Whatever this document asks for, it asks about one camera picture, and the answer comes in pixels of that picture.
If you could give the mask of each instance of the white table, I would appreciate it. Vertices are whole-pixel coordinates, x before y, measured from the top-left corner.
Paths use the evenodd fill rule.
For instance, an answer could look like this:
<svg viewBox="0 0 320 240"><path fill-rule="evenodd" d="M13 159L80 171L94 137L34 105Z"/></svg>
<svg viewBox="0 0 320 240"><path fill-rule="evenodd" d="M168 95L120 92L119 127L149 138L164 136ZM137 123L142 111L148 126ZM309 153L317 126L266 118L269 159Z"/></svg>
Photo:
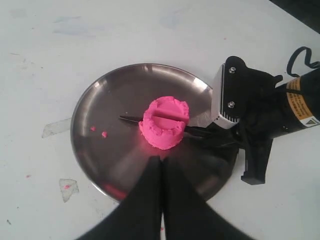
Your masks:
<svg viewBox="0 0 320 240"><path fill-rule="evenodd" d="M320 60L320 35L267 0L2 0L0 22L2 240L73 240L117 206L85 177L61 122L101 75L150 62L210 83L236 55L288 81L298 47ZM50 123L62 133L42 138ZM241 153L208 203L259 240L319 239L319 140L320 127L277 138L265 185L240 180ZM77 182L66 203L60 179Z"/></svg>

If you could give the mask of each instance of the scissor blade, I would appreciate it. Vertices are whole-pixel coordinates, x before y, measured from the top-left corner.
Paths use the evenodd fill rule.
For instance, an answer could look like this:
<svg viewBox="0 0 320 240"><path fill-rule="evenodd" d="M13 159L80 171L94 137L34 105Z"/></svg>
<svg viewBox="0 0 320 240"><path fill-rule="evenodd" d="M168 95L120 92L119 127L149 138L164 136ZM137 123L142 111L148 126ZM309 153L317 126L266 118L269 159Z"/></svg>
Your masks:
<svg viewBox="0 0 320 240"><path fill-rule="evenodd" d="M139 116L119 116L119 119L136 124L143 120L143 118Z"/></svg>

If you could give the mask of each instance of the stainless steel tray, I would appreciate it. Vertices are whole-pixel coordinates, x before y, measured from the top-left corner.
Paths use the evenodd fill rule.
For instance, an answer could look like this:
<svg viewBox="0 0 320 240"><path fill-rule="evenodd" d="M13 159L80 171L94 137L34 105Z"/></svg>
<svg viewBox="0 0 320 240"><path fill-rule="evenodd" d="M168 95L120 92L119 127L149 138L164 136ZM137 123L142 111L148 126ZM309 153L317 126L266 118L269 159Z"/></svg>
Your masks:
<svg viewBox="0 0 320 240"><path fill-rule="evenodd" d="M121 201L139 179L149 156L175 157L198 193L208 200L229 178L236 152L204 151L188 136L176 147L160 150L145 141L137 125L120 121L118 116L142 116L152 100L174 96L188 103L190 126L206 127L212 122L212 94L196 76L167 65L135 64L105 74L83 93L72 116L71 143L79 165L101 192ZM107 131L107 138L102 131Z"/></svg>

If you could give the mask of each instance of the yellow label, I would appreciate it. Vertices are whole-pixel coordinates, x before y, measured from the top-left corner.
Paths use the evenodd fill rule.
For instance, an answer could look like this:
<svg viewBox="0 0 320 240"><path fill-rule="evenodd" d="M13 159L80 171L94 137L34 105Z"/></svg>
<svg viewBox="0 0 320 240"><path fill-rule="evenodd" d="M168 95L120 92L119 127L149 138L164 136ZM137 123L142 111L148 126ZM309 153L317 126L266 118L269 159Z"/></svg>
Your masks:
<svg viewBox="0 0 320 240"><path fill-rule="evenodd" d="M288 82L286 84L286 88L300 91L300 77ZM301 121L314 116L308 108L302 95L287 92L286 96L288 98L289 105L297 119Z"/></svg>

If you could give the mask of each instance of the cut in clay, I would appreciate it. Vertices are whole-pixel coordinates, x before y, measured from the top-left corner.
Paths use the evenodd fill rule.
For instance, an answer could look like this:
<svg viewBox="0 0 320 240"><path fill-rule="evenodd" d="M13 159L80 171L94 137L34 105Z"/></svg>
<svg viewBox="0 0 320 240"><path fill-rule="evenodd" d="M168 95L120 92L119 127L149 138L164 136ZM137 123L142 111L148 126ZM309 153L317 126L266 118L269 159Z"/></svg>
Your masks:
<svg viewBox="0 0 320 240"><path fill-rule="evenodd" d="M151 102L139 128L149 144L167 150L180 143L188 123L188 104L173 96L163 96Z"/></svg>

